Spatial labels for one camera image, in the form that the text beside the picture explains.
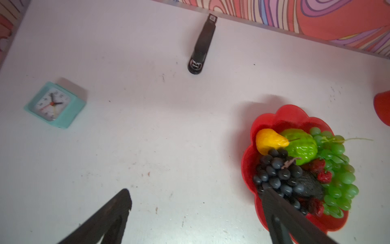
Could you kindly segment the black fake grape bunch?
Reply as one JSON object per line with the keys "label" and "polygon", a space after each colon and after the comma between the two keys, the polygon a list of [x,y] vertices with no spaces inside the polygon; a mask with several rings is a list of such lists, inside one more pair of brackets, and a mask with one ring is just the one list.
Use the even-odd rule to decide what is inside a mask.
{"label": "black fake grape bunch", "polygon": [[307,207],[299,200],[305,190],[299,182],[302,177],[303,170],[296,165],[296,158],[289,156],[285,148],[272,148],[260,157],[252,181],[260,199],[266,190],[272,189],[303,215],[307,215]]}

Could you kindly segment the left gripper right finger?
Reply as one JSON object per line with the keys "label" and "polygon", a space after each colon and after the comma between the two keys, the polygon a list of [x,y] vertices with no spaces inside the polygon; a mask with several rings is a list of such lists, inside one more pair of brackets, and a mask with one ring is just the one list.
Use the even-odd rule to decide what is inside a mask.
{"label": "left gripper right finger", "polygon": [[272,243],[336,244],[274,190],[264,191],[262,206]]}

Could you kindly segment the dark fake avocado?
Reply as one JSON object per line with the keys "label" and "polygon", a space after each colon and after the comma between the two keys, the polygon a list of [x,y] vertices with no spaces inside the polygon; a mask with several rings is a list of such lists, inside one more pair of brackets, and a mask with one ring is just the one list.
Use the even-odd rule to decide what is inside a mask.
{"label": "dark fake avocado", "polygon": [[301,193],[298,193],[298,196],[302,198],[315,198],[318,200],[324,199],[324,189],[322,185],[317,182],[316,180],[312,179],[300,179],[298,181],[298,184],[301,184],[303,186],[303,191]]}

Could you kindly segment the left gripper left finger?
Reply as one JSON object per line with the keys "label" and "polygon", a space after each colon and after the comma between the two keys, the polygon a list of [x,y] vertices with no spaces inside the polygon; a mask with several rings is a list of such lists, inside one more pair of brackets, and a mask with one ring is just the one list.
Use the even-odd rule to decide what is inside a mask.
{"label": "left gripper left finger", "polygon": [[128,189],[122,189],[61,244],[120,244],[132,209]]}

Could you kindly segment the red flower-shaped fruit bowl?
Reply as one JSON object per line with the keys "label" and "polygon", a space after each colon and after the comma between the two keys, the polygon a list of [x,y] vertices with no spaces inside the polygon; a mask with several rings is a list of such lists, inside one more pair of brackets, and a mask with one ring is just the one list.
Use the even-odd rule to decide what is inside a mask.
{"label": "red flower-shaped fruit bowl", "polygon": [[323,120],[309,117],[304,110],[295,105],[284,105],[276,113],[262,114],[255,119],[251,126],[250,145],[242,156],[241,173],[247,188],[254,195],[257,216],[265,229],[268,229],[268,226],[264,216],[262,200],[258,197],[256,186],[252,181],[252,177],[256,172],[256,165],[261,156],[256,147],[256,135],[261,129],[273,129],[276,132],[282,132],[285,129],[295,128],[308,132],[312,127],[318,127],[321,131],[332,132],[332,129]]}

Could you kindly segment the bumpy green fake fruit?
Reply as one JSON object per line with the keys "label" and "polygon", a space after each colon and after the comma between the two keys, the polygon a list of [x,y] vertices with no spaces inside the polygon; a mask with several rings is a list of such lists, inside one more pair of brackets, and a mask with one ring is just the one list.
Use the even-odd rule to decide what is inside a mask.
{"label": "bumpy green fake fruit", "polygon": [[288,155],[296,160],[296,164],[301,166],[314,160],[318,153],[318,147],[313,137],[301,129],[286,129],[280,133],[289,141],[285,148]]}

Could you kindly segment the red cherry pair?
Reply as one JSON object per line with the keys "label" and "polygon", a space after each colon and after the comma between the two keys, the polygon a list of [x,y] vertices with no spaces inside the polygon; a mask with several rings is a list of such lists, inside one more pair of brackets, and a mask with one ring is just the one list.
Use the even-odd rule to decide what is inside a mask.
{"label": "red cherry pair", "polygon": [[329,184],[332,181],[332,173],[325,170],[325,160],[315,159],[309,163],[308,171],[311,172],[321,184]]}

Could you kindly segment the green fake grape bunch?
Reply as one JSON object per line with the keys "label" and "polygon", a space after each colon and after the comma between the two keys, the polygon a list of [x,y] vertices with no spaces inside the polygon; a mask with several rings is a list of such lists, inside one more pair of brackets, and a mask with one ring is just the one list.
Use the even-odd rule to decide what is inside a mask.
{"label": "green fake grape bunch", "polygon": [[345,154],[344,144],[354,138],[344,138],[341,135],[333,135],[329,131],[321,131],[318,127],[309,130],[309,134],[317,143],[318,153],[315,159],[325,160],[325,170],[333,175],[329,184],[322,184],[324,188],[324,215],[335,219],[345,217],[345,213],[351,209],[354,197],[359,194],[358,187],[354,184],[355,169],[350,164],[349,157]]}

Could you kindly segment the yellow fake lemon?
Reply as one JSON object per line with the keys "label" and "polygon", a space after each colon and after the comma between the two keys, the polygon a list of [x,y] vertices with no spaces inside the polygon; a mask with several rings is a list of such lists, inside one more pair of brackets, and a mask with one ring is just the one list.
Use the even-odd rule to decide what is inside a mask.
{"label": "yellow fake lemon", "polygon": [[287,138],[278,134],[272,129],[260,130],[255,139],[257,150],[262,155],[267,155],[271,149],[280,149],[289,146]]}

